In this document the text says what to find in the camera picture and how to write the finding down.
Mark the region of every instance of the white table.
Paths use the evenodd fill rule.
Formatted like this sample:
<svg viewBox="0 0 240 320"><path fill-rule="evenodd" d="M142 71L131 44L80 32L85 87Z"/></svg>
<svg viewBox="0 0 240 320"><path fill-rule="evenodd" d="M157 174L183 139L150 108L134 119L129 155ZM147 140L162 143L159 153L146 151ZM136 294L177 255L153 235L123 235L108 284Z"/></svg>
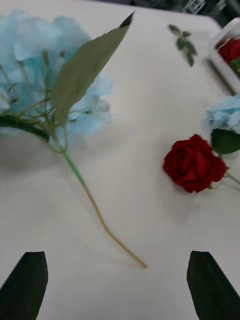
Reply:
<svg viewBox="0 0 240 320"><path fill-rule="evenodd" d="M1 14L16 8L48 19L72 16L93 37L133 11L80 0L8 0ZM192 32L199 52L193 68L177 51L170 23ZM240 293L239 191L223 185L188 194L162 171L176 140L208 137L206 110L228 94L205 62L218 31L207 17L137 8L104 70L115 86L113 123L69 151L109 226L148 269L106 235L63 159L30 134L0 137L0 283L24 252L44 250L49 282L39 320L197 319L186 281L192 250L210 251Z"/></svg>

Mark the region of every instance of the red rose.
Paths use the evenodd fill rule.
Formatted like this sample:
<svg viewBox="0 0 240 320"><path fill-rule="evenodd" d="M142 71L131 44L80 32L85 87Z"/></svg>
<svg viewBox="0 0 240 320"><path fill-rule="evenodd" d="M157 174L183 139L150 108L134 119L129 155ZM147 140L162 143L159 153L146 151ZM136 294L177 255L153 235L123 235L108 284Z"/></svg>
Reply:
<svg viewBox="0 0 240 320"><path fill-rule="evenodd" d="M207 141L195 134L189 140L174 143L164 159L163 170L177 185L192 193L221 180L227 167L213 154Z"/></svg>
<svg viewBox="0 0 240 320"><path fill-rule="evenodd" d="M218 52L223 59L229 64L232 60L240 58L240 39L228 40Z"/></svg>

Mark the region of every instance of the artificial flower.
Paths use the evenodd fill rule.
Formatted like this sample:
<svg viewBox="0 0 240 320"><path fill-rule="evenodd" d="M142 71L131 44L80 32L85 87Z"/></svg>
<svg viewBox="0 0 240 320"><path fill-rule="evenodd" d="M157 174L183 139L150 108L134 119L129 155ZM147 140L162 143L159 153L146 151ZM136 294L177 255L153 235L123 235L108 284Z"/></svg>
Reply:
<svg viewBox="0 0 240 320"><path fill-rule="evenodd" d="M10 102L12 111L24 113L29 121L43 110L49 111L50 117L52 104L50 99L45 101L46 91L53 88L63 65L90 40L89 35L72 18L59 16L48 22L27 17L20 10L0 16L0 29L0 40L4 44L0 51L0 112L9 108ZM99 74L69 112L66 122L69 143L76 134L90 135L110 123L109 105L100 98L111 92L112 81ZM41 101L36 108L28 110ZM38 124L44 124L45 120L38 117ZM57 124L55 134L62 145L62 130Z"/></svg>
<svg viewBox="0 0 240 320"><path fill-rule="evenodd" d="M175 142L164 159L163 170L175 184L197 193L220 181L227 167L209 144L195 134L189 140Z"/></svg>
<svg viewBox="0 0 240 320"><path fill-rule="evenodd" d="M208 110L212 129L233 130L240 134L240 95L229 96Z"/></svg>
<svg viewBox="0 0 240 320"><path fill-rule="evenodd" d="M229 64L232 60L240 57L240 39L230 38L218 49L223 59Z"/></svg>

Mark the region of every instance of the white box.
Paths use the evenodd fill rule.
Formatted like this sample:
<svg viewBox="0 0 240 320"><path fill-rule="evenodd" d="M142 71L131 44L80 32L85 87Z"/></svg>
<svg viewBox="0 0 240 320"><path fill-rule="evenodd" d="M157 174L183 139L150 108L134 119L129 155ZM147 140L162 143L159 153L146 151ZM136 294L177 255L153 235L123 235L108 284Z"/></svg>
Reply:
<svg viewBox="0 0 240 320"><path fill-rule="evenodd" d="M235 18L229 22L217 35L214 37L208 46L208 57L214 64L217 70L221 73L234 92L240 93L240 79L235 74L233 69L226 63L222 56L218 53L216 46L219 42L224 41L233 34L239 34L240 37L240 18Z"/></svg>

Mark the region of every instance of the blue hydrangea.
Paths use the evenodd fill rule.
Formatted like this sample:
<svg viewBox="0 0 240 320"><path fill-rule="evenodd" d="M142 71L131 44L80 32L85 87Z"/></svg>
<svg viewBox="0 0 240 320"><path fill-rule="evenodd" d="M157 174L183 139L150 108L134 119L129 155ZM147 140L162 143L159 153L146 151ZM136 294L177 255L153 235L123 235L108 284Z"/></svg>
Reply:
<svg viewBox="0 0 240 320"><path fill-rule="evenodd" d="M229 96L208 110L212 129L233 130L240 134L240 95Z"/></svg>
<svg viewBox="0 0 240 320"><path fill-rule="evenodd" d="M48 22L26 16L20 10L0 16L0 65L3 67L0 71L0 112L6 112L11 106L13 112L21 113L45 98L48 69L44 53L47 53L50 69L50 90L64 63L89 40L89 35L69 17L59 16ZM87 136L111 122L109 105L101 99L111 92L111 80L100 74L70 110L66 125L69 142L75 134ZM45 107L47 110L52 107L50 100ZM27 114L34 116L36 110ZM56 133L62 140L61 129Z"/></svg>

